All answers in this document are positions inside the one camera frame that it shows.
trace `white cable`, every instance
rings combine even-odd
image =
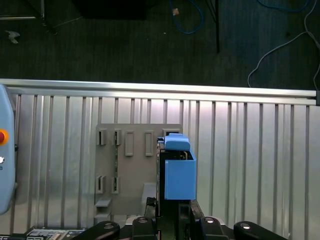
[[[77,18],[75,18],[75,19],[72,19],[72,20],[69,20],[69,21],[65,21],[65,22],[63,22],[63,23],[60,23],[60,24],[54,26],[54,28],[59,27],[59,26],[62,26],[62,25],[65,25],[65,24],[68,24],[68,23],[71,23],[71,22],[73,22],[73,21],[76,21],[76,20],[82,19],[82,18],[83,18],[83,17],[80,16],[80,17],[77,17]]]
[[[304,18],[304,28],[305,28],[305,31],[302,32],[302,33],[300,33],[300,34],[299,34],[298,36],[296,36],[294,39],[292,39],[292,40],[290,40],[290,41],[288,41],[288,42],[286,42],[286,43],[284,43],[284,44],[282,44],[282,45],[280,45],[280,46],[277,46],[276,48],[274,48],[274,49],[272,49],[271,51],[267,52],[267,53],[266,53],[265,55],[263,55],[263,57],[259,60],[256,68],[255,68],[252,72],[249,73],[249,75],[248,75],[248,77],[247,77],[247,79],[246,79],[249,88],[251,88],[251,85],[250,85],[250,77],[251,77],[251,75],[252,75],[255,71],[258,70],[259,65],[260,65],[260,63],[262,62],[262,60],[263,60],[266,56],[268,56],[269,54],[273,53],[274,51],[276,51],[276,50],[278,50],[278,49],[280,49],[280,48],[282,48],[282,47],[284,47],[284,46],[292,43],[294,40],[296,40],[297,38],[299,38],[299,37],[300,37],[301,35],[303,35],[303,34],[308,34],[308,35],[312,38],[312,40],[314,41],[316,47],[319,49],[319,57],[320,57],[320,44],[317,42],[315,36],[314,36],[314,35],[308,30],[308,28],[307,28],[307,18],[308,18],[309,15],[314,11],[314,9],[315,9],[315,7],[316,7],[316,5],[317,5],[317,1],[318,1],[318,0],[315,0],[315,1],[314,1],[314,5],[313,5],[311,11],[310,11],[310,12],[305,16],[305,18]],[[317,84],[316,84],[316,77],[317,77],[319,71],[320,71],[320,61],[319,61],[319,66],[318,66],[318,68],[317,68],[317,71],[316,71],[316,73],[315,73],[315,75],[314,75],[314,77],[313,77],[313,84],[314,84],[314,87],[315,87],[316,90],[318,90]]]

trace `blue cable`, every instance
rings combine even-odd
[[[179,32],[181,32],[183,34],[194,34],[195,32],[197,32],[199,29],[201,29],[203,27],[204,22],[205,22],[205,17],[204,17],[204,13],[202,12],[201,8],[193,0],[188,0],[188,1],[195,6],[195,8],[197,9],[197,11],[199,12],[200,17],[201,17],[200,24],[192,31],[184,31],[181,28],[181,26],[179,25],[178,21],[176,20],[175,16],[172,13],[172,11],[174,9],[174,4],[173,4],[172,0],[169,0],[169,3],[170,3],[170,7],[171,7],[171,14],[172,14],[172,17],[173,17],[173,22],[174,22],[176,28],[179,30]]]
[[[287,13],[300,13],[303,10],[305,10],[305,8],[307,7],[307,5],[309,3],[309,0],[306,0],[305,4],[301,8],[299,8],[299,9],[291,9],[291,8],[286,8],[286,7],[281,7],[281,6],[268,5],[268,4],[263,3],[261,0],[257,0],[257,1],[262,6],[265,6],[266,8],[277,9],[277,10],[280,10],[280,11],[283,11],[283,12],[287,12]]]

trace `screw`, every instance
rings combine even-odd
[[[241,223],[240,226],[243,228],[243,229],[246,229],[246,230],[249,230],[251,227],[246,224],[246,223]]]
[[[206,217],[206,218],[205,218],[205,221],[206,221],[208,224],[213,224],[213,223],[214,223],[214,220],[213,220],[211,217]]]
[[[145,224],[146,222],[148,222],[148,220],[146,218],[144,218],[144,217],[140,217],[138,219],[138,222],[141,223],[141,224]]]
[[[111,223],[107,223],[104,227],[104,229],[113,229],[114,226]]]

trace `metal ribbed panel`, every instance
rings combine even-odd
[[[153,99],[153,93],[19,95],[16,102],[18,188],[15,204],[0,216],[4,234],[9,226],[14,232],[91,226],[97,123],[168,123],[181,124],[190,138],[206,215],[230,226],[253,221],[293,240],[320,238],[319,107]]]

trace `red emergency stop button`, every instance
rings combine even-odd
[[[6,130],[0,129],[0,146],[5,145],[9,140],[9,134]]]

